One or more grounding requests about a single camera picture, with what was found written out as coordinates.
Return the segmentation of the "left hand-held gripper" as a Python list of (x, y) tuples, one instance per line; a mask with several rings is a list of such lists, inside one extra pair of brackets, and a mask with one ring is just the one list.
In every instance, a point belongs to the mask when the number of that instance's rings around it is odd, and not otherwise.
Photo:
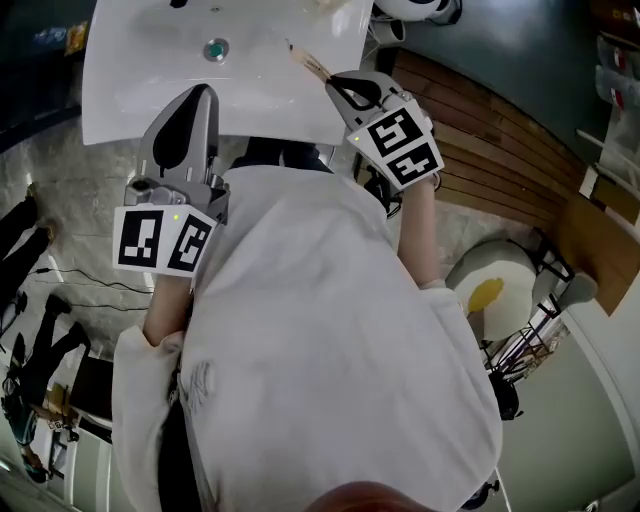
[(149, 177), (131, 180), (114, 211), (114, 268), (195, 276), (216, 228), (227, 223), (218, 139), (219, 101), (207, 84), (184, 91), (155, 118), (137, 156), (137, 174)]

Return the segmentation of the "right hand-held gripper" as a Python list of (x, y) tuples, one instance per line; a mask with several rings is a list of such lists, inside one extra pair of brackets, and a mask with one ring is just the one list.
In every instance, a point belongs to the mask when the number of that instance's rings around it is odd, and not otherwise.
[(398, 190), (444, 168), (431, 118), (413, 95), (377, 71), (333, 74), (325, 90), (347, 140)]

